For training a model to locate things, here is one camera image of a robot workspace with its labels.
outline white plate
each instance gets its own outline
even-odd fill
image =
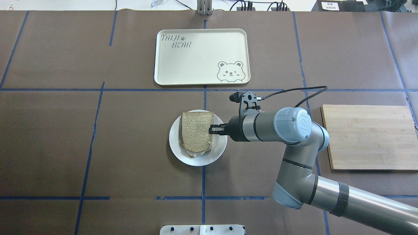
[[[207,112],[206,110],[192,110],[190,112]],[[183,147],[183,141],[181,139],[181,116],[178,117],[170,129],[169,142],[170,148],[174,155],[182,162],[190,166],[205,166],[216,161],[224,152],[227,146],[228,137],[226,135],[213,135],[212,148],[205,152],[203,155],[191,158],[187,155],[185,148]],[[222,120],[213,115],[213,124],[223,124]]]
[[[165,29],[157,34],[154,81],[160,85],[245,84],[247,35],[237,28]]]

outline brown table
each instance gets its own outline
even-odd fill
[[[228,141],[206,167],[183,164],[168,133],[182,112],[237,114],[237,89],[267,95],[328,85],[305,104],[411,105],[418,113],[416,13],[0,12],[0,234],[158,234],[162,225],[242,224],[247,234],[383,234],[271,197],[285,145]],[[162,87],[162,29],[241,28],[245,85]],[[263,110],[294,106],[293,92]],[[416,171],[317,173],[418,207]]]

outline round plate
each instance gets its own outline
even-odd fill
[[[206,110],[192,110],[190,112],[207,112]],[[170,148],[174,155],[182,162],[190,166],[205,166],[216,161],[224,152],[227,146],[228,137],[226,135],[213,135],[212,148],[205,152],[203,155],[191,158],[187,155],[185,148],[183,147],[183,140],[181,139],[181,116],[178,117],[170,129],[169,142]],[[213,115],[213,124],[222,124],[222,120]]]

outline wooden cutting board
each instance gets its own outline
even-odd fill
[[[335,170],[418,170],[418,140],[408,106],[323,105]]]

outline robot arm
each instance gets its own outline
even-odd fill
[[[316,155],[328,146],[329,136],[306,110],[261,112],[260,98],[252,92],[236,92],[229,99],[240,103],[240,115],[227,124],[211,125],[211,134],[287,145],[273,191],[275,201],[294,209],[306,203],[390,234],[418,234],[418,208],[312,173]]]

